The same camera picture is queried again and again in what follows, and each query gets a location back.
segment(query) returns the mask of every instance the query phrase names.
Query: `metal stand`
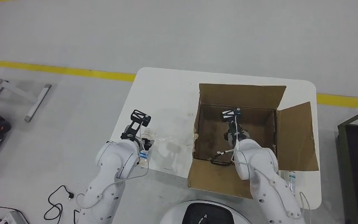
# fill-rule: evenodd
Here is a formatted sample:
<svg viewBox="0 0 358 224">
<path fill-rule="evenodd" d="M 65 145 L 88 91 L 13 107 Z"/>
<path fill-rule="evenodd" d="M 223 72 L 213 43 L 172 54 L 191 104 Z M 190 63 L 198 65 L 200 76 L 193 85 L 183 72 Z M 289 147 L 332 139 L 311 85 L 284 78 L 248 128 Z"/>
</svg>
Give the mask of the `metal stand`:
<svg viewBox="0 0 358 224">
<path fill-rule="evenodd" d="M 16 86 L 13 86 L 12 84 L 8 83 L 7 81 L 0 79 L 0 90 L 2 90 L 3 88 L 6 88 L 6 89 L 12 91 L 13 93 L 18 94 L 34 103 L 34 105 L 31 107 L 30 111 L 27 113 L 27 115 L 24 119 L 26 122 L 30 122 L 32 119 L 32 116 L 34 116 L 34 113 L 36 112 L 36 110 L 40 106 L 42 100 L 44 99 L 47 92 L 51 88 L 51 84 L 46 84 L 45 87 L 43 88 L 43 90 L 40 92 L 40 95 L 38 97 L 32 96 L 31 94 L 17 88 Z"/>
</svg>

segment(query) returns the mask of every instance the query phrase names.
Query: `cardboard box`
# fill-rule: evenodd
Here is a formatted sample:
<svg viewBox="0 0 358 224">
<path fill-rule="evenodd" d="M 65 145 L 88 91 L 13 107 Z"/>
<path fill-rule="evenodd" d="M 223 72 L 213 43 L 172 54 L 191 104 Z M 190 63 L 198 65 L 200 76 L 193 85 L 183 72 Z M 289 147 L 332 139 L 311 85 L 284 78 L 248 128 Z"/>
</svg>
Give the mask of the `cardboard box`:
<svg viewBox="0 0 358 224">
<path fill-rule="evenodd" d="M 316 171 L 317 158 L 310 102 L 277 110 L 286 86 L 199 84 L 200 99 L 194 124 L 193 162 L 188 176 L 190 188 L 252 198 L 249 180 L 241 180 L 234 164 L 210 163 L 216 152 L 230 149 L 224 139 L 228 124 L 221 112 L 240 108 L 240 123 L 253 140 L 274 151 L 280 170 Z M 229 162 L 231 153 L 219 157 Z"/>
</svg>

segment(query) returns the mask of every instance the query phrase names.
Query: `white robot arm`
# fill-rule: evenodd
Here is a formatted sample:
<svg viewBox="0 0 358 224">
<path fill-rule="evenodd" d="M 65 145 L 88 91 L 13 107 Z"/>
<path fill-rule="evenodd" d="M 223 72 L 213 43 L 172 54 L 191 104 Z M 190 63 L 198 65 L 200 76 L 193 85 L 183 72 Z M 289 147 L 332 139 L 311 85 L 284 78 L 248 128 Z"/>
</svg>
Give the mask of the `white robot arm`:
<svg viewBox="0 0 358 224">
<path fill-rule="evenodd" d="M 139 152 L 149 150 L 153 142 L 138 139 L 136 134 L 140 126 L 147 126 L 150 116 L 134 110 L 131 115 L 132 123 L 126 128 L 118 143 L 107 142 L 96 157 L 96 164 L 101 169 L 99 174 L 87 187 L 83 202 L 80 205 L 78 224 L 111 224 L 118 209 L 125 181 L 133 168 L 139 162 Z"/>
<path fill-rule="evenodd" d="M 295 196 L 278 176 L 278 163 L 269 148 L 252 139 L 237 141 L 235 168 L 242 180 L 250 179 L 250 192 L 265 215 L 267 223 L 305 224 Z"/>
</svg>

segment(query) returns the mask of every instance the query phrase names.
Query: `yellow stripe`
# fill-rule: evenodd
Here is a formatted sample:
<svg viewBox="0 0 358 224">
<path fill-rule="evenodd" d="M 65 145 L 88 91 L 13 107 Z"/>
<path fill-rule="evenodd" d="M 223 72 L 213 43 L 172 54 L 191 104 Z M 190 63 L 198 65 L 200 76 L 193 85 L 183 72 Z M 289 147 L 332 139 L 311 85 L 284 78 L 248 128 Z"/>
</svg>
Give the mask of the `yellow stripe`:
<svg viewBox="0 0 358 224">
<path fill-rule="evenodd" d="M 104 72 L 80 68 L 65 68 L 57 66 L 42 66 L 39 64 L 26 64 L 17 62 L 0 61 L 0 67 L 24 69 L 29 71 L 39 71 L 57 74 L 68 74 L 72 76 L 83 76 L 91 78 L 104 78 L 107 80 L 119 80 L 126 82 L 134 82 L 135 74 L 127 74 L 120 72 Z"/>
<path fill-rule="evenodd" d="M 358 97 L 317 94 L 317 103 L 344 108 L 358 108 Z"/>
<path fill-rule="evenodd" d="M 26 64 L 26 63 L 5 62 L 5 61 L 0 61 L 0 67 L 57 73 L 57 74 L 67 74 L 71 76 L 103 78 L 107 80 L 118 80 L 118 81 L 126 81 L 126 82 L 134 82 L 134 78 L 135 78 L 135 74 L 128 74 L 128 73 L 104 72 L 104 71 L 96 71 L 96 70 L 88 70 L 88 69 L 80 69 L 80 68 L 65 68 L 65 67 L 57 67 L 57 66 L 42 66 L 39 64 Z M 329 105 L 329 106 L 341 106 L 344 108 L 358 108 L 358 97 L 317 94 L 317 103 L 323 105 Z"/>
</svg>

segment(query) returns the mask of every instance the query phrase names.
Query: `black cable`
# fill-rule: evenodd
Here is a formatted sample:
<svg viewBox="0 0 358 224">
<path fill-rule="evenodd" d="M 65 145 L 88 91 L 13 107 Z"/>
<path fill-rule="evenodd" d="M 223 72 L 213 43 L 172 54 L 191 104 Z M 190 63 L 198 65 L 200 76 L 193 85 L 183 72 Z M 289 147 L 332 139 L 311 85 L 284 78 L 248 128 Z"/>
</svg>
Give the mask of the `black cable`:
<svg viewBox="0 0 358 224">
<path fill-rule="evenodd" d="M 0 208 L 10 209 L 10 210 L 14 210 L 14 211 L 20 213 L 23 216 L 23 218 L 25 219 L 25 221 L 27 222 L 27 224 L 30 224 L 30 222 L 27 220 L 26 216 L 20 210 L 15 209 L 15 208 L 10 208 L 10 207 L 2 207 L 2 206 L 0 206 Z"/>
<path fill-rule="evenodd" d="M 230 161 L 230 162 L 221 162 L 221 161 L 216 160 L 219 156 L 222 156 L 222 155 L 224 155 L 224 154 L 216 154 L 216 155 L 214 156 L 214 158 L 212 158 L 212 159 L 210 160 L 210 163 L 213 164 L 213 165 L 218 165 L 218 166 L 230 166 L 230 165 L 232 164 L 231 161 Z"/>
<path fill-rule="evenodd" d="M 48 199 L 47 199 L 47 201 L 49 202 L 49 204 L 52 205 L 52 207 L 51 207 L 50 209 L 48 209 L 47 212 L 45 212 L 45 214 L 44 214 L 44 220 L 55 220 L 55 219 L 58 218 L 57 224 L 60 223 L 61 215 L 62 215 L 62 211 L 63 211 L 63 206 L 62 206 L 61 203 L 53 204 L 53 203 L 50 201 L 50 198 L 51 198 L 51 196 L 52 196 L 54 193 L 56 193 L 56 192 L 57 192 L 60 188 L 62 188 L 62 187 L 63 187 L 63 188 L 65 189 L 65 191 L 68 193 L 68 199 L 72 199 L 72 198 L 74 197 L 74 194 L 73 194 L 72 192 L 69 192 L 69 191 L 67 190 L 67 188 L 66 188 L 65 185 L 59 186 L 58 189 L 56 189 L 54 192 L 52 192 L 52 193 L 50 194 L 50 196 L 48 197 Z M 58 210 L 57 216 L 56 216 L 56 217 L 53 217 L 53 218 L 46 218 L 46 215 L 47 215 L 52 209 L 54 209 L 54 208 L 57 208 L 57 210 Z"/>
<path fill-rule="evenodd" d="M 76 212 L 78 212 L 79 213 L 79 211 L 78 210 L 73 210 L 73 224 L 76 224 Z"/>
</svg>

